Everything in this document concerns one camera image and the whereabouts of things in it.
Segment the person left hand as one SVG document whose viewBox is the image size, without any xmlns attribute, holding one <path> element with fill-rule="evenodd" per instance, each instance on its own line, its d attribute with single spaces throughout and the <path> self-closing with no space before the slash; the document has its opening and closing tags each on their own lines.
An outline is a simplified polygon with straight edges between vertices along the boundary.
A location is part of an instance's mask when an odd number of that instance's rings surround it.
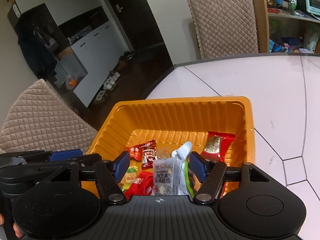
<svg viewBox="0 0 320 240">
<path fill-rule="evenodd" d="M 2 214 L 0 214 L 0 225 L 4 225 L 5 220 L 4 220 L 4 216 Z M 23 234 L 21 233 L 20 229 L 18 228 L 16 223 L 12 224 L 13 226 L 13 230 L 15 232 L 15 235 L 17 238 L 21 238 L 23 236 Z"/>
</svg>

